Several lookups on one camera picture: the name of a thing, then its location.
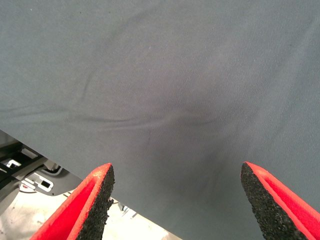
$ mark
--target red plastic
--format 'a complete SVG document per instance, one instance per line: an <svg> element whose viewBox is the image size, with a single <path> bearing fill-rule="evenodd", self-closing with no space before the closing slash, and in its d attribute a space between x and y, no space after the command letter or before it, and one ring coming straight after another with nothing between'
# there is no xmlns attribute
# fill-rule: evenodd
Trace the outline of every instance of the red plastic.
<svg viewBox="0 0 320 240"><path fill-rule="evenodd" d="M31 240L75 240L100 192L111 163L94 169L31 237Z"/></svg>
<svg viewBox="0 0 320 240"><path fill-rule="evenodd" d="M246 162L275 202L288 214L309 240L320 240L320 213L272 176L267 170Z"/></svg>

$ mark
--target gray textile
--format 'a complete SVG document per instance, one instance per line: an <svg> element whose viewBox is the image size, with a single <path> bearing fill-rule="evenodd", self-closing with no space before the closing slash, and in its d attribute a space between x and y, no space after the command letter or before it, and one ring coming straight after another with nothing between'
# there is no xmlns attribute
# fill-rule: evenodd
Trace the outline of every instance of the gray textile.
<svg viewBox="0 0 320 240"><path fill-rule="evenodd" d="M0 129L185 240L258 240L250 161L320 211L320 1L0 3Z"/></svg>

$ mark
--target gray cloth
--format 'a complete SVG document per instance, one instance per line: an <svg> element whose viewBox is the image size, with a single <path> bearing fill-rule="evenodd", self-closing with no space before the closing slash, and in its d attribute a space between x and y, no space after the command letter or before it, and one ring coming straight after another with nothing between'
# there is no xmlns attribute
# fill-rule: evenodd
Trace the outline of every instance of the gray cloth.
<svg viewBox="0 0 320 240"><path fill-rule="evenodd" d="M0 3L0 129L185 240L262 239L241 164L320 211L320 1Z"/></svg>

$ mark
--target white floor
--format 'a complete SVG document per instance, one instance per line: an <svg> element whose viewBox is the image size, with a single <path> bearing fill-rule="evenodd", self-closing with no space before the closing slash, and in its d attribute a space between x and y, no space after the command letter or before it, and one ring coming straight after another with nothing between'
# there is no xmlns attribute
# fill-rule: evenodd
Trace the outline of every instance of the white floor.
<svg viewBox="0 0 320 240"><path fill-rule="evenodd" d="M0 240L28 240L66 198L20 192L0 216ZM118 204L112 205L108 215L103 240L180 240L133 210L121 210Z"/></svg>

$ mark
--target gray fabric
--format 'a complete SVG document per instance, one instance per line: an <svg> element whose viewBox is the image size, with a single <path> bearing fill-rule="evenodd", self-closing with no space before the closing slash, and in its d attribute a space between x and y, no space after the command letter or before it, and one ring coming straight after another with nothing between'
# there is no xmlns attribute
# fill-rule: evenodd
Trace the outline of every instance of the gray fabric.
<svg viewBox="0 0 320 240"><path fill-rule="evenodd" d="M0 129L185 240L262 239L243 161L320 211L320 1L0 3Z"/></svg>

